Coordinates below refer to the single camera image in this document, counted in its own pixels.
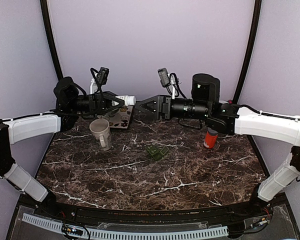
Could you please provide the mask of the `small white pill bottle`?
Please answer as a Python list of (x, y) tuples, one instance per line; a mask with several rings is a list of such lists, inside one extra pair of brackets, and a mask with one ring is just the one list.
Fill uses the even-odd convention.
[(136, 104), (136, 97), (132, 95), (117, 95), (116, 98), (123, 100), (125, 106), (134, 106)]

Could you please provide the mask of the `grey bottle cap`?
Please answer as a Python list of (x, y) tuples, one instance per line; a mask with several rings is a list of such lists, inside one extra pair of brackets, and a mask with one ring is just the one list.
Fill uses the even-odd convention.
[(211, 136), (217, 136), (218, 132), (216, 130), (213, 130), (212, 128), (208, 127), (207, 128), (207, 132), (211, 135)]

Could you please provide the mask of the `orange pill bottle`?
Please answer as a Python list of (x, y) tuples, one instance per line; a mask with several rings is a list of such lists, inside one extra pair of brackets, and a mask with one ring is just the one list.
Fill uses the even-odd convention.
[(206, 135), (205, 135), (205, 139), (204, 139), (203, 145), (207, 149), (212, 149), (215, 146), (217, 138), (218, 138), (218, 134), (217, 133), (207, 132)]

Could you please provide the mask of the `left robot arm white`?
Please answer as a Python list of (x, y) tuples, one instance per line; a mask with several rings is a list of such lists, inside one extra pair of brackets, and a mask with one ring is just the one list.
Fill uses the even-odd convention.
[(64, 77), (53, 90), (56, 109), (16, 118), (0, 118), (0, 179), (6, 179), (41, 203), (41, 210), (50, 218), (57, 218), (60, 206), (51, 198), (54, 194), (19, 166), (12, 157), (11, 145), (46, 134), (70, 130), (82, 117), (95, 117), (136, 103), (134, 96), (103, 92), (104, 81), (95, 80), (97, 89), (87, 94), (70, 76)]

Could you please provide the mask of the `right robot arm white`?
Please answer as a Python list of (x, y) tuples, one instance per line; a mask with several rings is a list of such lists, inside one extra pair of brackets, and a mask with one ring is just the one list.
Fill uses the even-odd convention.
[(256, 217), (276, 194), (300, 176), (300, 115), (274, 114), (246, 104), (220, 102), (220, 80), (212, 75), (193, 75), (191, 98), (156, 95), (137, 102), (135, 107), (154, 120), (202, 120), (220, 134), (259, 136), (291, 144), (286, 160), (255, 187), (245, 205), (245, 213), (250, 217)]

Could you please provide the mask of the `square floral ceramic plate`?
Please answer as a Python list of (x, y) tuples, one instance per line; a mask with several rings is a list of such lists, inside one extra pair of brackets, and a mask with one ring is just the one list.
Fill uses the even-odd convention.
[(127, 129), (133, 113), (133, 106), (123, 106), (104, 115), (99, 115), (99, 119), (106, 119), (112, 129)]

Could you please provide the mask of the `black left corner frame post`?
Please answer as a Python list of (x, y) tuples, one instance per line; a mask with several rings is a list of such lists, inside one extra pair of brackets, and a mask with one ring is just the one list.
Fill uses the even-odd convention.
[(50, 18), (50, 13), (49, 13), (48, 1), (40, 0), (39, 2), (40, 2), (44, 30), (45, 30), (45, 34), (46, 34), (46, 39), (47, 39), (54, 71), (57, 76), (57, 79), (60, 80), (61, 78), (63, 78), (63, 71), (61, 68), (61, 64), (60, 64), (60, 60), (59, 60), (59, 56), (58, 56), (57, 48), (56, 48), (56, 44), (55, 44), (52, 23), (51, 23), (51, 18)]

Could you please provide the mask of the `black corner frame post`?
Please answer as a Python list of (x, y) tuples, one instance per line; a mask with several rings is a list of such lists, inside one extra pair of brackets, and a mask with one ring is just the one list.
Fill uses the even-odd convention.
[(40, 0), (39, 2), (40, 2), (44, 30), (45, 30), (45, 34), (46, 34), (46, 39), (47, 39), (54, 71), (57, 76), (57, 79), (60, 80), (61, 78), (63, 78), (63, 71), (61, 68), (61, 64), (60, 64), (60, 60), (59, 60), (59, 56), (58, 56), (57, 48), (56, 48), (56, 44), (55, 44), (52, 23), (51, 23), (51, 18), (50, 18), (50, 13), (49, 13), (48, 1)]
[(238, 82), (232, 99), (232, 102), (234, 104), (237, 104), (239, 102), (241, 93), (244, 88), (245, 80), (248, 74), (248, 69), (253, 55), (254, 45), (255, 45), (258, 26), (259, 26), (261, 8), (262, 8), (262, 0), (255, 0), (245, 55), (244, 55), (241, 71), (239, 74)]

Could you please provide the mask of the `black front table rail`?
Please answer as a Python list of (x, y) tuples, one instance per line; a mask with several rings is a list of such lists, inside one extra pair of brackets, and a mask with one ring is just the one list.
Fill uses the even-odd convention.
[(95, 226), (101, 222), (119, 223), (128, 225), (169, 225), (208, 222), (209, 224), (235, 225), (249, 218), (263, 215), (273, 216), (275, 208), (285, 207), (286, 212), (291, 212), (291, 207), (285, 193), (274, 197), (265, 207), (253, 207), (249, 201), (230, 205), (214, 205), (204, 208), (189, 208), (181, 210), (159, 209), (154, 204), (148, 210), (122, 210), (110, 209), (93, 202), (85, 201), (78, 197), (68, 196), (73, 202), (62, 203), (59, 199), (55, 202), (57, 214), (53, 215), (46, 207), (41, 207), (26, 195), (21, 195), (15, 206), (11, 223), (22, 217), (22, 210), (40, 217), (50, 217), (66, 223), (77, 223)]

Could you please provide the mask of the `black right corner frame post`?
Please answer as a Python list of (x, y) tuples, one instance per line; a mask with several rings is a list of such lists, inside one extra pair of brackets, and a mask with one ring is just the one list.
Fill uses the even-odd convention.
[(241, 93), (244, 88), (245, 80), (248, 74), (248, 69), (253, 55), (254, 45), (255, 45), (258, 26), (259, 26), (261, 8), (262, 8), (262, 0), (255, 0), (245, 55), (244, 55), (241, 71), (239, 74), (238, 82), (232, 99), (232, 102), (234, 104), (237, 104), (239, 102)]

